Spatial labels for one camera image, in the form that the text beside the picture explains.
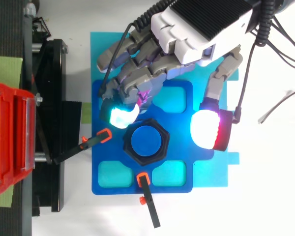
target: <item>bolt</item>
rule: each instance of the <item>bolt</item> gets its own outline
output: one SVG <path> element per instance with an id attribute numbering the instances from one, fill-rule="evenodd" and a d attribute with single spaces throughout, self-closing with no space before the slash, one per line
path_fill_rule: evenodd
<path id="1" fill-rule="evenodd" d="M 62 46 L 62 53 L 64 53 L 64 54 L 68 54 L 69 53 L 69 48 L 68 48 L 67 45 L 63 45 Z"/>
<path id="2" fill-rule="evenodd" d="M 36 16 L 36 7 L 34 3 L 28 3 L 24 8 L 24 15 L 26 17 L 34 18 Z"/>
<path id="3" fill-rule="evenodd" d="M 40 96 L 40 94 L 36 94 L 35 96 L 35 102 L 36 102 L 36 106 L 39 107 L 40 103 L 43 102 L 43 98 Z"/>

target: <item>green mat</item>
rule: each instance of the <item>green mat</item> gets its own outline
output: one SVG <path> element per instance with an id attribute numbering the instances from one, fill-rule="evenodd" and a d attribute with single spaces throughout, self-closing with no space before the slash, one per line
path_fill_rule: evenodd
<path id="1" fill-rule="evenodd" d="M 0 83 L 18 88 L 22 68 L 22 58 L 0 57 Z M 0 194 L 0 207 L 11 207 L 13 186 Z"/>

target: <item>black wire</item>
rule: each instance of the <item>black wire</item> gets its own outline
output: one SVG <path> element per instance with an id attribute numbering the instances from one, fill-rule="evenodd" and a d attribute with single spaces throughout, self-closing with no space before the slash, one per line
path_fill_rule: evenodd
<path id="1" fill-rule="evenodd" d="M 242 84 L 241 94 L 240 94 L 240 98 L 239 98 L 238 105 L 237 105 L 238 108 L 241 107 L 242 101 L 244 99 L 244 95 L 245 95 L 245 91 L 246 91 L 246 86 L 247 86 L 247 81 L 248 81 L 248 74 L 249 74 L 249 69 L 250 69 L 250 64 L 251 64 L 251 59 L 252 59 L 252 55 L 254 53 L 255 47 L 256 47 L 256 44 L 254 43 L 252 45 L 252 47 L 251 47 L 249 58 L 248 58 L 248 63 L 247 63 L 245 77 L 244 77 L 244 82 Z"/>
<path id="2" fill-rule="evenodd" d="M 130 24 L 127 26 L 126 30 L 124 31 L 124 33 L 123 33 L 123 35 L 122 35 L 122 37 L 121 37 L 121 39 L 120 39 L 120 41 L 119 41 L 119 44 L 118 44 L 116 50 L 114 51 L 113 57 L 112 57 L 112 59 L 110 60 L 110 63 L 109 63 L 108 68 L 107 68 L 107 72 L 106 72 L 105 77 L 104 77 L 104 79 L 103 79 L 103 82 L 102 82 L 102 84 L 101 84 L 101 86 L 100 86 L 100 90 L 98 91 L 98 97 L 101 97 L 101 96 L 104 94 L 105 90 L 106 90 L 106 83 L 107 83 L 107 80 L 108 80 L 108 77 L 109 77 L 110 71 L 111 71 L 112 68 L 113 68 L 113 65 L 114 65 L 115 59 L 116 59 L 116 57 L 117 57 L 117 54 L 118 54 L 118 52 L 119 52 L 119 50 L 120 50 L 120 48 L 121 48 L 121 46 L 122 46 L 122 44 L 123 44 L 125 38 L 127 37 L 127 34 L 129 33 L 130 28 L 131 28 L 132 26 L 133 26 L 133 23 L 130 23 Z"/>
<path id="3" fill-rule="evenodd" d="M 277 47 L 274 46 L 273 43 L 271 43 L 271 41 L 267 41 L 267 45 L 286 63 L 288 64 L 290 67 L 295 69 L 295 66 L 290 64 L 287 60 L 285 60 L 285 58 L 283 56 L 285 56 L 286 58 L 290 59 L 291 61 L 295 62 L 295 59 L 291 58 L 290 56 L 282 53 Z"/>
<path id="4" fill-rule="evenodd" d="M 276 104 L 267 114 L 266 116 L 263 118 L 263 120 L 260 122 L 260 124 L 262 124 L 263 122 L 265 122 L 265 120 L 271 115 L 271 113 L 278 107 L 280 106 L 284 101 L 286 101 L 287 99 L 289 99 L 290 97 L 292 97 L 293 95 L 295 95 L 295 92 L 291 93 L 290 95 L 286 96 L 285 98 L 283 98 L 278 104 Z"/>
<path id="5" fill-rule="evenodd" d="M 284 28 L 282 27 L 282 25 L 280 24 L 280 22 L 278 21 L 278 19 L 276 17 L 273 18 L 274 21 L 276 22 L 277 25 L 272 24 L 272 26 L 279 32 L 281 33 L 284 37 L 286 37 L 295 47 L 295 41 L 292 40 L 292 38 L 286 33 L 286 31 L 284 30 Z"/>

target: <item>red container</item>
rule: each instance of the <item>red container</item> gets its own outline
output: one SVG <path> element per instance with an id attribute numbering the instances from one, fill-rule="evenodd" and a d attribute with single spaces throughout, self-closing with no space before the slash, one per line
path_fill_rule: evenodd
<path id="1" fill-rule="evenodd" d="M 34 95 L 0 84 L 0 193 L 34 168 L 35 122 Z"/>

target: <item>white background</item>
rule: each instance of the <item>white background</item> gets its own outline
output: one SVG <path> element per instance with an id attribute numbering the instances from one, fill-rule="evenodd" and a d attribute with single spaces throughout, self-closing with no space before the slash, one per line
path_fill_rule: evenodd
<path id="1" fill-rule="evenodd" d="M 154 0 L 41 0 L 39 15 L 53 38 L 69 46 L 67 100 L 91 101 L 90 32 L 124 31 Z M 277 15 L 295 40 L 295 5 Z M 295 58 L 295 49 L 274 29 L 270 39 Z M 254 37 L 242 42 L 245 61 L 239 82 L 229 82 L 229 109 L 239 98 Z M 96 196 L 91 192 L 91 152 L 65 163 L 65 203 L 60 213 L 41 208 L 33 236 L 295 236 L 295 96 L 263 124 L 257 119 L 288 90 L 295 70 L 269 48 L 256 48 L 242 109 L 233 126 L 230 151 L 240 165 L 229 167 L 229 187 L 197 188 L 188 194 L 154 195 L 161 227 L 154 229 L 140 195 Z M 90 136 L 90 125 L 81 135 Z"/>

